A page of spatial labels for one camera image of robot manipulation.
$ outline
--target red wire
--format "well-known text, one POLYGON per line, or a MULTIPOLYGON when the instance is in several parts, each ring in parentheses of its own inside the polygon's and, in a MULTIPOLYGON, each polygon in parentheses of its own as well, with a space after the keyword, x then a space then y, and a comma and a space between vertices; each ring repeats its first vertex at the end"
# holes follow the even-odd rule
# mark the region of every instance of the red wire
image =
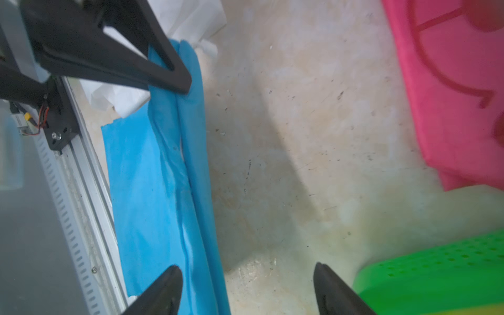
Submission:
POLYGON ((42 115, 42 109, 43 109, 43 106, 41 106, 40 110, 38 111, 38 121, 39 121, 39 124, 37 125, 37 127, 38 127, 37 133, 36 134, 23 133, 25 136, 36 136, 36 135, 40 134, 40 129, 44 128, 44 125, 47 122, 47 114, 49 113, 49 106, 47 106, 46 109, 45 109, 44 122, 42 124, 40 124, 40 121, 42 120, 42 116, 41 116, 42 115))

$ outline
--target pink plastic container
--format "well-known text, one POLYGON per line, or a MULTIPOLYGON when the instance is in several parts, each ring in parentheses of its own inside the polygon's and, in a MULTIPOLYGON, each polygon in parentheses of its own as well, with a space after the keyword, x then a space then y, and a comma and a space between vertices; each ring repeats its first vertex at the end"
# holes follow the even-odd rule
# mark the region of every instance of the pink plastic container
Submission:
POLYGON ((383 4, 426 163, 445 190, 504 190, 504 2, 383 4))

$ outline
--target blue cloth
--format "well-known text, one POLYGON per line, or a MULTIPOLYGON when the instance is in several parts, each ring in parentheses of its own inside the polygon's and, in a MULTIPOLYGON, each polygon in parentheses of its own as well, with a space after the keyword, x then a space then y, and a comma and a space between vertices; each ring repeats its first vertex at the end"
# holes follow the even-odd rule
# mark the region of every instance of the blue cloth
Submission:
MULTIPOLYGON (((149 87, 148 105, 102 128, 124 280, 128 295, 140 295, 175 264, 184 281, 179 314, 230 315, 212 209, 200 66, 187 42, 172 45, 191 73, 189 94, 149 87)), ((152 49, 149 60, 165 67, 152 49)))

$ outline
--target white tissue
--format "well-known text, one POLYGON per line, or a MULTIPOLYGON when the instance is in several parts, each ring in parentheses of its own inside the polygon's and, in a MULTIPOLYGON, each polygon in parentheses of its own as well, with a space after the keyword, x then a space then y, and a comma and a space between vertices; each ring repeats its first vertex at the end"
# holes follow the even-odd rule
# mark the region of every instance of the white tissue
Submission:
MULTIPOLYGON (((206 40, 226 24, 220 0, 149 0, 161 28, 169 38, 186 40, 212 58, 217 58, 217 46, 206 40)), ((144 57, 128 40, 111 27, 105 34, 144 57)), ((91 107, 105 111, 114 107, 121 117, 127 117, 150 99, 149 91, 81 79, 81 85, 91 107)))

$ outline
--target dirty floor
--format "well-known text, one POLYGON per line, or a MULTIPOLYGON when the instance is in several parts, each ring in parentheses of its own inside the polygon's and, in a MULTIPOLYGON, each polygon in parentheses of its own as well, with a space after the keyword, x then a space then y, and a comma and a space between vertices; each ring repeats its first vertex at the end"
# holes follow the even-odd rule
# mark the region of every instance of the dirty floor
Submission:
MULTIPOLYGON (((415 140, 379 0, 223 0, 199 54, 221 259, 234 314, 318 314, 317 261, 365 265, 504 227, 504 193, 442 191, 415 140)), ((73 84, 106 173, 100 126, 73 84)))

